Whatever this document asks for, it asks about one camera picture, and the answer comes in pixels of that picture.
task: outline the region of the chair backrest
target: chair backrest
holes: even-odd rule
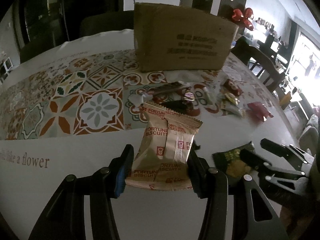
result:
[[[276,87],[281,83],[281,81],[285,78],[285,73],[283,72],[279,74],[270,58],[263,54],[257,48],[249,46],[248,51],[251,57],[256,60],[256,62],[253,64],[250,70],[253,70],[254,67],[257,64],[259,64],[262,67],[262,70],[258,73],[257,77],[259,77],[264,70],[268,72],[269,77],[266,78],[265,81],[263,81],[263,84],[267,84],[267,82],[270,79],[272,79],[273,82],[266,87],[270,92],[273,92],[276,89]]]
[[[245,36],[241,36],[237,40],[236,45],[231,49],[231,53],[234,54],[244,64],[248,65],[251,58],[248,48],[249,44],[247,38]]]
[[[44,33],[35,40],[30,41],[20,50],[20,63],[24,63],[54,47],[52,34]]]
[[[80,37],[124,29],[133,29],[133,11],[106,12],[87,17],[81,22]]]

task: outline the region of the round table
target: round table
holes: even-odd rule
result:
[[[211,84],[219,93],[225,75],[243,89],[242,104],[260,101],[274,117],[257,124],[249,117],[229,115],[219,105],[209,106],[203,87]],[[257,154],[266,156],[259,144],[262,138],[298,146],[276,100],[233,54],[220,71],[140,73],[132,30],[66,42],[23,63],[1,86],[0,212],[19,239],[28,239],[66,175],[93,174],[118,157],[126,144],[137,152],[146,120],[128,96],[174,81],[192,85],[197,101],[192,115],[203,121],[195,136],[201,146],[197,154],[209,165],[214,165],[213,153],[250,141]],[[90,107],[101,104],[109,105],[107,114]],[[292,169],[275,155],[271,162]],[[92,239],[88,201],[85,198],[86,234]],[[122,240],[150,235],[153,239],[196,239],[206,200],[198,199],[192,190],[154,192],[126,187],[112,204]]]

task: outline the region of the red ribbon bow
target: red ribbon bow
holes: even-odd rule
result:
[[[242,14],[242,11],[240,9],[233,10],[233,16],[232,16],[233,22],[244,24],[244,26],[248,28],[250,31],[253,31],[253,25],[248,20],[248,18],[252,18],[252,17],[253,17],[253,11],[251,8],[245,9],[244,15]]]

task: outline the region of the patterned tile print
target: patterned tile print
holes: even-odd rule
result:
[[[37,139],[40,131],[40,124],[43,121],[48,101],[37,103],[30,107],[22,121],[22,129],[18,139]]]
[[[122,88],[84,93],[76,113],[74,134],[124,129]]]
[[[136,70],[124,71],[123,73],[123,86],[136,86],[167,83],[163,71],[137,73]]]
[[[150,88],[161,86],[162,84],[153,85],[141,85],[141,86],[128,86],[124,87],[123,103],[124,103],[124,124],[125,129],[136,129],[144,128],[147,123],[147,119],[140,110],[140,108],[135,107],[133,103],[130,102],[128,97],[130,95],[142,94]],[[173,97],[165,95],[163,97],[157,98],[155,101],[161,103],[163,101],[173,101]]]
[[[102,66],[88,76],[84,92],[122,87],[122,69],[113,65]]]
[[[36,79],[28,81],[28,89],[24,91],[25,105],[30,106],[36,103],[51,100],[55,94],[57,84],[63,79],[63,75],[56,75],[50,79],[46,74],[40,82]]]
[[[25,118],[27,108],[21,108],[15,111],[8,125],[6,140],[16,140],[22,129],[22,122]]]
[[[61,82],[57,85],[53,99],[79,93],[86,79],[87,71],[77,71],[64,75]]]
[[[270,95],[240,64],[232,55],[225,62],[225,69],[244,91],[241,101],[261,101],[271,107]],[[202,111],[223,116],[219,104],[208,104],[203,89],[210,86],[215,94],[223,93],[224,78],[223,70],[140,73],[134,50],[56,62],[0,93],[0,140],[143,128],[146,119],[128,96],[175,81],[192,85],[196,101],[191,116],[201,118]],[[182,95],[177,91],[154,101],[179,100]]]
[[[39,138],[73,134],[79,100],[79,95],[71,95],[50,101],[41,123]]]

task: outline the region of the biscuit wrapper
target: biscuit wrapper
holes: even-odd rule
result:
[[[192,188],[187,159],[202,122],[152,102],[142,110],[148,124],[126,184],[162,191]]]

